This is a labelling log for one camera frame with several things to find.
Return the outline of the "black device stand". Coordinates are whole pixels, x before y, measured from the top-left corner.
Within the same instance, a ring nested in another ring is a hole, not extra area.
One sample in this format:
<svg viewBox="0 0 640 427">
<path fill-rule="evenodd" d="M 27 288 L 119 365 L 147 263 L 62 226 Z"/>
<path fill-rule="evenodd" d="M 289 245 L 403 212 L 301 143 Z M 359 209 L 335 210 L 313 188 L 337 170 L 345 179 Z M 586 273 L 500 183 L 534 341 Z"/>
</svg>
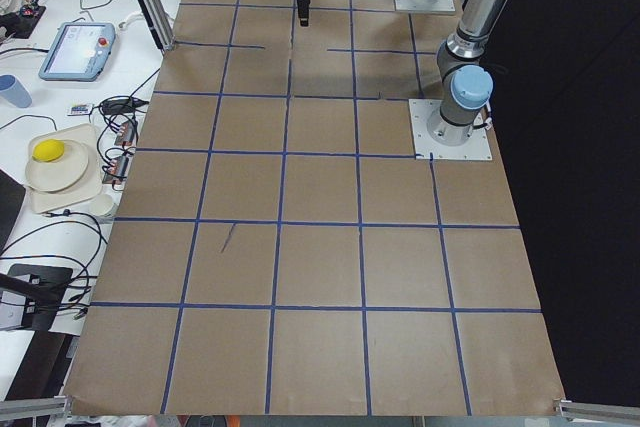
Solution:
<svg viewBox="0 0 640 427">
<path fill-rule="evenodd" d="M 14 264 L 1 274 L 1 330 L 48 331 L 73 270 Z"/>
</svg>

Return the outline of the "blue teach pendant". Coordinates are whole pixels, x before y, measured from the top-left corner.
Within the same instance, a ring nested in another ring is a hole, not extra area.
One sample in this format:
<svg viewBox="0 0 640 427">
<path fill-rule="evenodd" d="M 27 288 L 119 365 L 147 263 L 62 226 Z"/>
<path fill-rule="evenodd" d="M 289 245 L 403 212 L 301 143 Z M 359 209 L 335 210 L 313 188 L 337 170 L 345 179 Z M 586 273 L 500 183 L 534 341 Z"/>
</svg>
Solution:
<svg viewBox="0 0 640 427">
<path fill-rule="evenodd" d="M 95 81 L 105 67 L 115 39 L 115 27 L 111 23 L 63 23 L 39 70 L 39 78 Z"/>
</svg>

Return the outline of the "brown paper table cover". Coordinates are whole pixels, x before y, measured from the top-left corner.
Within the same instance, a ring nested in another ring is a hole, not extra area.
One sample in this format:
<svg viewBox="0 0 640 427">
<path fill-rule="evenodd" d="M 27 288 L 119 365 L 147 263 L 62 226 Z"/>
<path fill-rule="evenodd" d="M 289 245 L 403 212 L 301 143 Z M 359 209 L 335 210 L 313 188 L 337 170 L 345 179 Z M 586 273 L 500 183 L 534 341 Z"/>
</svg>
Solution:
<svg viewBox="0 0 640 427">
<path fill-rule="evenodd" d="M 500 154 L 414 149 L 456 15 L 182 0 L 65 387 L 77 415 L 548 415 Z"/>
</svg>

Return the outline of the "white paper cup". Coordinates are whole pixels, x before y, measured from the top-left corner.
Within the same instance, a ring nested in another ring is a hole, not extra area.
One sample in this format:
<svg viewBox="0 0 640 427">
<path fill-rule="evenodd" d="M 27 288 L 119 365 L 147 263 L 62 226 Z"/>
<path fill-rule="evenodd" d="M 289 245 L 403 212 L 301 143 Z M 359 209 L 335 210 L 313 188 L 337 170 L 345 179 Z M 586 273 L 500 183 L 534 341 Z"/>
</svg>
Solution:
<svg viewBox="0 0 640 427">
<path fill-rule="evenodd" d="M 118 209 L 118 203 L 109 194 L 100 194 L 89 203 L 89 214 L 99 223 L 112 222 Z"/>
</svg>

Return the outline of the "yellow lemon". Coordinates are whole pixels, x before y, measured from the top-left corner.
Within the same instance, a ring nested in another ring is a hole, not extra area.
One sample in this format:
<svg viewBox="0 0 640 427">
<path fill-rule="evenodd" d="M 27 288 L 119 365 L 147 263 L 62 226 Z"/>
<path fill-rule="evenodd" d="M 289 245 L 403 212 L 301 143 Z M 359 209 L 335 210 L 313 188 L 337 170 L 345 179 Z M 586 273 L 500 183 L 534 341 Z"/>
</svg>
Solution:
<svg viewBox="0 0 640 427">
<path fill-rule="evenodd" d="M 53 162 L 65 153 L 65 144 L 58 139 L 46 139 L 36 144 L 32 151 L 32 158 L 37 162 Z"/>
</svg>

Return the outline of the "blue cup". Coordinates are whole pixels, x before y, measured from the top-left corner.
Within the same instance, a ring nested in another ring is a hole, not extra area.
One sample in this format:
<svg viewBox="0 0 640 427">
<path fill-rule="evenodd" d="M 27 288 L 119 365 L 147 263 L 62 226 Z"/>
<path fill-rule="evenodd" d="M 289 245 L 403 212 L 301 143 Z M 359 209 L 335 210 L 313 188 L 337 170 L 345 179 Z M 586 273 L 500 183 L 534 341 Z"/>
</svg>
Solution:
<svg viewBox="0 0 640 427">
<path fill-rule="evenodd" d="M 18 108 L 27 108 L 32 104 L 32 98 L 17 77 L 11 74 L 0 76 L 1 97 Z"/>
</svg>

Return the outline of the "beige plate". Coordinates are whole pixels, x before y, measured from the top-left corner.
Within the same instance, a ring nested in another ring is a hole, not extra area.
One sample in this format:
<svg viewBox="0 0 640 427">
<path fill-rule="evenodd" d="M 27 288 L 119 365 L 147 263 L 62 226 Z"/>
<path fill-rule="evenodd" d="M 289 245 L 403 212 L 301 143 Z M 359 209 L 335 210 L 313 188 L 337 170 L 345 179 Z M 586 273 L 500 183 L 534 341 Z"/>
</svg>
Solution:
<svg viewBox="0 0 640 427">
<path fill-rule="evenodd" d="M 61 140 L 65 144 L 64 155 L 53 162 L 37 162 L 28 160 L 25 176 L 28 184 L 42 192 L 56 192 L 71 186 L 78 181 L 89 163 L 87 148 L 79 142 Z"/>
</svg>

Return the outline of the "beige tray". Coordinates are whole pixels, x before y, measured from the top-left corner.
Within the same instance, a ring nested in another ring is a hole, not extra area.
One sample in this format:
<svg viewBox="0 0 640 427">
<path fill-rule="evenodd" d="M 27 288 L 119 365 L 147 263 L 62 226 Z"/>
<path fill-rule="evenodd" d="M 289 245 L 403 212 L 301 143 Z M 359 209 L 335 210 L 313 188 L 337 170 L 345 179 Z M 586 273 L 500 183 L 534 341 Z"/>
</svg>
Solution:
<svg viewBox="0 0 640 427">
<path fill-rule="evenodd" d="M 90 200 L 102 190 L 102 174 L 96 149 L 97 131 L 88 123 L 69 127 L 49 134 L 35 137 L 29 142 L 28 160 L 33 147 L 46 139 L 72 140 L 82 143 L 88 150 L 89 163 L 82 177 L 71 186 L 56 192 L 42 192 L 32 188 L 28 182 L 31 205 L 36 213 L 45 213 L 72 204 Z"/>
</svg>

